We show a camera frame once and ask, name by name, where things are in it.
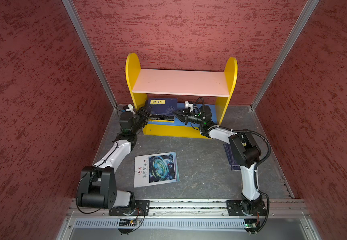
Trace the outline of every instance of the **black mounting plate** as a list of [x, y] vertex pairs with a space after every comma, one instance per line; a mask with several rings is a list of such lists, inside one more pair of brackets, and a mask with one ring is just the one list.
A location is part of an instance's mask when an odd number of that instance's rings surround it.
[[[149, 203], [150, 200], [135, 200], [136, 202], [136, 206], [138, 208], [142, 208], [144, 210], [144, 213], [142, 211], [139, 212], [139, 216], [145, 215], [148, 216], [148, 211], [149, 211]], [[124, 216], [124, 217], [128, 217], [128, 216], [137, 216], [137, 210], [135, 210], [133, 213], [131, 213], [130, 215], [125, 215], [120, 209], [119, 207], [113, 207], [109, 210], [108, 212], [109, 216]]]
[[[227, 200], [227, 210], [229, 216], [247, 216], [243, 213], [242, 208], [240, 207], [241, 200]], [[258, 207], [259, 216], [265, 216], [267, 214], [267, 209], [262, 202]]]

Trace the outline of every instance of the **book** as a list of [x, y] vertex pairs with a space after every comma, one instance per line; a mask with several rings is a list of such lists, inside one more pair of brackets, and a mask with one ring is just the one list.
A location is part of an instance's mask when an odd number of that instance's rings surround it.
[[150, 121], [156, 122], [174, 122], [176, 110], [176, 98], [152, 98], [147, 100], [148, 106], [151, 106]]
[[134, 187], [145, 187], [179, 181], [176, 152], [135, 157]]
[[231, 145], [229, 145], [228, 143], [225, 143], [223, 144], [223, 146], [224, 146], [225, 153], [227, 154], [228, 163], [230, 164], [231, 171], [240, 170], [240, 166], [232, 154]]

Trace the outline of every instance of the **yellow title label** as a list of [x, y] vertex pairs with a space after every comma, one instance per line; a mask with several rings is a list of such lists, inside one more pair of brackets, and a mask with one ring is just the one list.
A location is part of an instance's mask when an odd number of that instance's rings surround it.
[[151, 100], [150, 104], [165, 104], [165, 100]]

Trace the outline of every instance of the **dark blue book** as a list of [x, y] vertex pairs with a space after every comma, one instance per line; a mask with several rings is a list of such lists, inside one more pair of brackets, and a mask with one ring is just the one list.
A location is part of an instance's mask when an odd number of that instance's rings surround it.
[[175, 121], [176, 98], [152, 98], [148, 99], [148, 106], [151, 106], [151, 121]]
[[228, 143], [223, 144], [225, 153], [227, 154], [228, 162], [231, 167], [231, 171], [238, 171], [240, 170], [239, 164], [236, 162], [234, 156], [232, 155], [231, 145]]

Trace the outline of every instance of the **pink shelf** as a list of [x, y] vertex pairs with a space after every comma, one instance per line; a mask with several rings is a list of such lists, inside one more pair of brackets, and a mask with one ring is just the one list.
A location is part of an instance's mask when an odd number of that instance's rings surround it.
[[224, 72], [141, 69], [133, 93], [229, 97]]

